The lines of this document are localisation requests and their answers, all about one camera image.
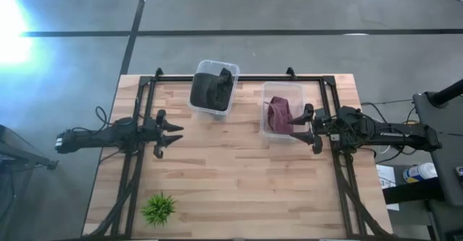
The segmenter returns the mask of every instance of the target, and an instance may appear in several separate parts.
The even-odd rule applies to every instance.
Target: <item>green plant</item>
[[[163,193],[152,196],[146,206],[142,208],[142,215],[149,224],[163,226],[171,213],[175,212],[175,200]]]

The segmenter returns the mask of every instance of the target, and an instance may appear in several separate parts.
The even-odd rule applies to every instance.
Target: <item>butcher block tabletop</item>
[[[333,76],[341,106],[360,108],[354,76]],[[139,79],[140,75],[121,76],[111,121],[132,116]],[[184,137],[164,149],[163,159],[153,155],[153,143],[146,145],[132,238],[345,237],[328,138],[323,137],[323,151],[318,155],[301,141],[269,142],[259,133],[263,83],[238,82],[224,121],[188,107],[191,82],[156,83],[152,116],[165,109],[169,123],[184,127],[167,134]],[[323,107],[317,82],[290,83],[304,85],[305,103]],[[334,110],[329,90],[328,98]],[[114,151],[104,148],[101,158]],[[98,167],[83,234],[92,232],[114,205],[123,163],[120,153]],[[354,170],[362,202],[392,233],[372,153],[359,150],[354,154]],[[159,193],[177,201],[176,212],[165,226],[153,227],[140,210],[150,196]],[[121,232],[128,203],[122,211]],[[352,204],[349,207],[356,226]]]

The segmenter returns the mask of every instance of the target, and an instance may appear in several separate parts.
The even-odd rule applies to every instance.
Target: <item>maroon towel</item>
[[[292,124],[288,121],[292,119],[291,111],[289,110],[288,100],[278,96],[274,96],[268,104],[268,125],[277,134],[289,134],[294,132]]]

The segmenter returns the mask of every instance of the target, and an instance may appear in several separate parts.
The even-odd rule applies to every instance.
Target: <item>white paper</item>
[[[396,187],[396,177],[394,176],[394,168],[391,166],[376,165],[378,171],[379,182],[381,188]],[[399,204],[389,204],[386,207],[390,210],[399,210]]]

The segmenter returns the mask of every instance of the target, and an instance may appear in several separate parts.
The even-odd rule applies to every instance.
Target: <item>plastic bin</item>
[[[233,89],[231,90],[229,105],[225,111],[217,111],[207,108],[201,108],[192,105],[191,101],[188,101],[188,106],[191,109],[196,111],[201,111],[209,114],[214,114],[217,119],[225,117],[226,114],[230,112],[233,103],[234,92],[237,89],[238,77],[239,77],[239,67],[235,64],[225,63],[225,62],[217,62],[213,60],[202,60],[201,63],[197,66],[196,73],[208,73],[212,75],[220,75],[220,72],[223,68],[228,69],[233,76]]]
[[[298,83],[265,82],[262,85],[262,114],[260,115],[260,132],[270,140],[295,141],[296,139],[284,134],[274,132],[268,125],[268,108],[274,96],[288,100],[289,110],[293,118],[304,113],[304,87]],[[306,125],[294,125],[295,132],[307,131]]]

